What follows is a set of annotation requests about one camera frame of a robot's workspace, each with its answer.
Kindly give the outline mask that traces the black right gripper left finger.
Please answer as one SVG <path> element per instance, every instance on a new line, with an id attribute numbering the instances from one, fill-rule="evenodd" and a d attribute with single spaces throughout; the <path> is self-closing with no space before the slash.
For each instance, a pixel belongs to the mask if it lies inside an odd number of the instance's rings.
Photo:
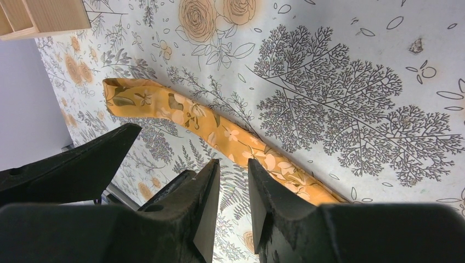
<path id="1" fill-rule="evenodd" d="M 1 210 L 1 262 L 211 262 L 220 165 L 142 212 L 122 205 L 13 204 Z"/>

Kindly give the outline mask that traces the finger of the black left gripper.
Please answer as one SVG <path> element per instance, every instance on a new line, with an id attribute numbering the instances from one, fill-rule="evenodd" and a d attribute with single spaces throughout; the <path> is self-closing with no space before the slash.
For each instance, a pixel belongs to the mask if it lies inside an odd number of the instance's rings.
<path id="1" fill-rule="evenodd" d="M 1 206 L 98 199 L 140 131 L 127 123 L 66 152 L 1 171 Z"/>
<path id="2" fill-rule="evenodd" d="M 158 201 L 165 199 L 170 193 L 174 192 L 188 181 L 194 179 L 196 173 L 193 170 L 185 170 L 180 173 L 176 178 L 169 182 L 164 188 L 158 191 L 152 198 L 150 198 L 138 211 L 142 212 L 161 212 L 166 211 L 165 206 L 156 204 Z"/>

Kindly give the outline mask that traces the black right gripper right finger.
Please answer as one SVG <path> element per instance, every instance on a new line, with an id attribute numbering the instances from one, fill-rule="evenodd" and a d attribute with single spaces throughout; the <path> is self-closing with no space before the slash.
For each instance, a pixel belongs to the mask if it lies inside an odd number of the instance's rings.
<path id="1" fill-rule="evenodd" d="M 313 205 L 248 161 L 261 262 L 464 262 L 464 220 L 433 203 Z"/>

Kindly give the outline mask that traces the yellow patterned tie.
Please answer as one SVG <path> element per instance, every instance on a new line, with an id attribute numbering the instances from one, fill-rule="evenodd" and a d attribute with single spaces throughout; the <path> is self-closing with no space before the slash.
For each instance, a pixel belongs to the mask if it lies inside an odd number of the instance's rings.
<path id="1" fill-rule="evenodd" d="M 344 199 L 287 157 L 234 122 L 149 79 L 103 80 L 107 110 L 116 117 L 166 119 L 247 168 L 255 159 L 277 182 L 307 202 L 319 205 Z"/>

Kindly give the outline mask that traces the wooden compartment tray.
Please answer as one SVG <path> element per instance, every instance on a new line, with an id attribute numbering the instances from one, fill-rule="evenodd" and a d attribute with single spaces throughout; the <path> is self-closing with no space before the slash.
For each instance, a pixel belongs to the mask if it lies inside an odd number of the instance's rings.
<path id="1" fill-rule="evenodd" d="M 1 40 L 40 38 L 90 28 L 82 1 L 1 0 Z"/>

